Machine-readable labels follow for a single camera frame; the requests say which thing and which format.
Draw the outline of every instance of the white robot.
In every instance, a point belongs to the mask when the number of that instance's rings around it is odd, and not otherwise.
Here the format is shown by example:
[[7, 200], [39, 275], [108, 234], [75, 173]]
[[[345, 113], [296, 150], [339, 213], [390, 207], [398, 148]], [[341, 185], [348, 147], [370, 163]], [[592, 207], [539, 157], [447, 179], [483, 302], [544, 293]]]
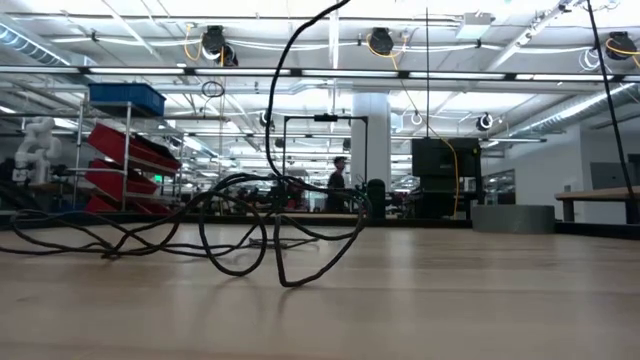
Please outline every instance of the white robot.
[[[51, 130], [55, 127], [55, 121], [50, 117], [37, 117], [25, 128], [25, 138], [15, 155], [16, 168], [13, 170], [13, 180], [25, 182], [31, 180], [31, 184], [44, 184], [49, 181], [50, 159], [56, 159], [62, 154], [60, 139], [54, 138]], [[29, 150], [37, 146], [35, 152]], [[27, 167], [33, 163], [34, 170]]]

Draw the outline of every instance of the man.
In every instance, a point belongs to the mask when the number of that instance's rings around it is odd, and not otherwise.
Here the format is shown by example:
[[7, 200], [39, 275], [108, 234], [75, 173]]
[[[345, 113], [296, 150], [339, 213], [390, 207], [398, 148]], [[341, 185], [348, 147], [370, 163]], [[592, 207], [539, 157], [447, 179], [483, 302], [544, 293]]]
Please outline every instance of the man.
[[[342, 172], [344, 171], [346, 158], [338, 156], [333, 159], [333, 165], [336, 167], [336, 171], [329, 177], [329, 183], [327, 188], [329, 189], [344, 189], [344, 177]], [[344, 212], [344, 199], [335, 194], [329, 194], [327, 196], [327, 211], [333, 213]]]

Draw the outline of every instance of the black monitor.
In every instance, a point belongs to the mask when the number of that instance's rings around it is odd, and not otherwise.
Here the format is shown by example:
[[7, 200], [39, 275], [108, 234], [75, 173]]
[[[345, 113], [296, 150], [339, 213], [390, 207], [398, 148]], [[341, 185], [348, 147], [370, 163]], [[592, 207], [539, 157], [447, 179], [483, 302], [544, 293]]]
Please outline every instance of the black monitor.
[[[480, 142], [477, 138], [447, 139], [453, 146], [458, 158], [458, 175], [475, 177]], [[411, 140], [411, 169], [417, 177], [455, 177], [454, 158], [451, 148], [442, 140], [434, 138]]]

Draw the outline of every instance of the column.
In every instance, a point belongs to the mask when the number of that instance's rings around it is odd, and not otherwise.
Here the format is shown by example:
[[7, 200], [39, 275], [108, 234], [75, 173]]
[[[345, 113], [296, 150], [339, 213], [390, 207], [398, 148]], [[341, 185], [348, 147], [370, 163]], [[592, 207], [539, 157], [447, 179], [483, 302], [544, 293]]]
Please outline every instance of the column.
[[388, 95], [386, 93], [353, 94], [352, 116], [369, 117], [369, 133], [360, 120], [351, 122], [351, 186], [365, 178], [365, 139], [368, 136], [367, 181], [380, 179], [386, 188], [391, 186], [391, 126]]

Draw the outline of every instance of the wooden table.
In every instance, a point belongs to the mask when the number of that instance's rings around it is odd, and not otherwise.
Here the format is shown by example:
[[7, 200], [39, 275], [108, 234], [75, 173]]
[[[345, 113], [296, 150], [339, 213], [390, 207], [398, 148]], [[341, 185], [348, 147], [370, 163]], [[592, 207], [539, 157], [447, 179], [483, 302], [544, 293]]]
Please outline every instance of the wooden table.
[[[640, 201], [640, 186], [634, 186], [633, 192], [636, 200]], [[592, 191], [574, 191], [556, 194], [556, 200], [562, 201], [564, 221], [575, 221], [575, 209], [573, 203], [576, 201], [587, 202], [624, 202], [626, 209], [627, 224], [638, 224], [640, 219], [634, 215], [633, 207], [638, 206], [629, 200], [629, 190], [624, 188], [601, 189]]]
[[[245, 226], [210, 226], [235, 242]], [[321, 229], [337, 233], [344, 229]], [[158, 240], [167, 227], [144, 234]], [[113, 241], [120, 234], [99, 232]], [[198, 242], [196, 225], [178, 241]], [[80, 244], [68, 229], [40, 238]], [[285, 228], [285, 236], [300, 233]], [[22, 246], [0, 233], [2, 246]], [[291, 278], [341, 244], [286, 252]], [[226, 260], [241, 266], [255, 256]], [[0, 253], [7, 360], [638, 359], [640, 242], [471, 230], [365, 229], [309, 286], [280, 287], [273, 253], [245, 278], [169, 254]]]

